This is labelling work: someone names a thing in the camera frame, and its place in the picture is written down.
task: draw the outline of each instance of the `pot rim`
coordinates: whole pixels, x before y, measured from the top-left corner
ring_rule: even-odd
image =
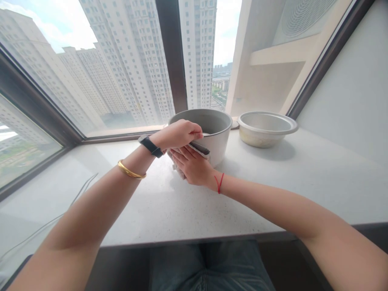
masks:
[[[225,113],[225,112],[222,112],[222,111],[218,111],[218,110],[215,110],[215,109],[209,109],[209,108],[196,108],[196,109],[188,109],[188,110],[184,110],[184,111],[181,111],[181,112],[179,112],[179,113],[177,113],[177,114],[175,114],[173,117],[171,117],[170,118],[170,120],[169,120],[169,125],[171,124],[171,120],[175,117],[175,116],[177,116],[178,114],[181,114],[181,113],[184,113],[184,112],[187,112],[187,111],[193,111],[193,110],[205,110],[205,111],[215,111],[215,112],[218,112],[218,113],[221,113],[221,114],[225,114],[228,118],[229,118],[229,125],[228,125],[228,127],[227,128],[225,128],[225,129],[223,129],[222,131],[219,131],[219,132],[216,132],[216,133],[212,133],[212,134],[209,134],[209,135],[206,135],[206,136],[204,136],[203,138],[207,138],[207,137],[212,137],[212,136],[215,136],[215,135],[219,135],[219,134],[221,134],[221,133],[223,133],[223,132],[225,132],[225,131],[228,131],[231,127],[232,127],[232,124],[233,124],[233,119],[232,119],[232,117],[228,114],[228,113]]]
[[[253,115],[253,114],[271,115],[271,116],[283,119],[284,121],[286,121],[287,123],[289,123],[291,125],[291,128],[287,129],[285,131],[270,131],[270,130],[260,129],[260,128],[257,128],[257,127],[250,126],[250,125],[248,125],[248,124],[246,124],[245,122],[242,121],[243,117],[245,117],[247,115]],[[252,130],[254,132],[266,133],[266,134],[271,134],[271,135],[287,135],[287,134],[296,132],[298,130],[298,128],[299,128],[298,123],[295,120],[293,120],[292,118],[290,118],[288,116],[285,116],[285,115],[281,115],[281,114],[277,114],[277,113],[272,113],[272,112],[267,112],[267,111],[250,111],[250,112],[245,112],[245,113],[241,114],[238,117],[237,122],[238,122],[238,124],[241,127],[250,129],[250,130]]]

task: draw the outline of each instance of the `cloud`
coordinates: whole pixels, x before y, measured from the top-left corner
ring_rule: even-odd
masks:
[[[42,17],[33,10],[6,1],[0,2],[0,8],[31,17],[56,53],[62,53],[63,46],[74,46],[77,49],[94,48],[93,42],[96,42],[97,39],[78,2],[51,1],[50,3],[42,3],[36,1],[32,4],[37,7],[39,14],[50,13],[54,15],[60,25],[59,23],[43,21]],[[58,28],[61,26],[64,26],[67,32],[62,32]]]
[[[215,22],[214,65],[233,61],[241,0],[218,0]]]

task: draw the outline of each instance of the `watch strap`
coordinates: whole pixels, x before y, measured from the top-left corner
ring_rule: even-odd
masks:
[[[149,136],[141,136],[139,138],[139,142],[145,146],[153,156],[160,158],[163,156],[163,152],[160,148],[158,148],[149,138]]]

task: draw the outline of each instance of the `lap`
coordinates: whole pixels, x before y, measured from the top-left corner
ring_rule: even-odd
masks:
[[[255,240],[178,245],[151,251],[151,290],[269,290]]]

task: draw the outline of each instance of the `white pot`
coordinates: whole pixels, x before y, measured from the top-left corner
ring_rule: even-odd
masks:
[[[270,148],[298,130],[296,121],[288,116],[264,111],[244,113],[237,122],[242,141],[257,148]]]
[[[229,114],[213,109],[192,109],[182,111],[171,118],[171,123],[186,119],[198,124],[208,135],[194,142],[210,150],[210,164],[215,167],[224,158],[230,128],[233,120]]]

